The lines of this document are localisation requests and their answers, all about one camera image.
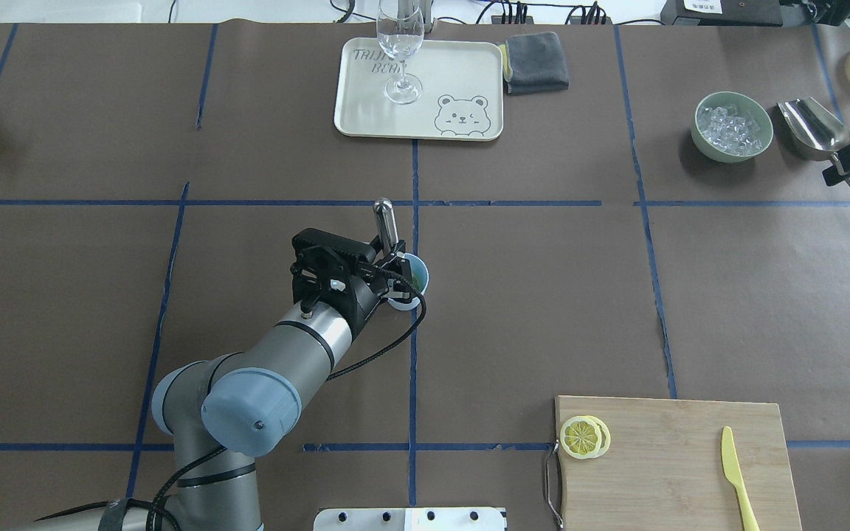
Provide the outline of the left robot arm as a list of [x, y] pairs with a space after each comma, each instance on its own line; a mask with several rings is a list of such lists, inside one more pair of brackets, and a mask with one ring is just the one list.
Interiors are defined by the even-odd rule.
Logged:
[[292, 239], [294, 304], [254, 347], [172, 371], [151, 412], [176, 472], [149, 500], [62, 510], [28, 530], [260, 530], [256, 459], [290, 433], [385, 300], [421, 298], [391, 222], [369, 243], [319, 229]]

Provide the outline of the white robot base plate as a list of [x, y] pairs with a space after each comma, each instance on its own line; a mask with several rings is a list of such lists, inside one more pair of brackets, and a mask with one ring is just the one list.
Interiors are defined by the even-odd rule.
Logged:
[[314, 530], [507, 530], [507, 513], [486, 507], [328, 508]]

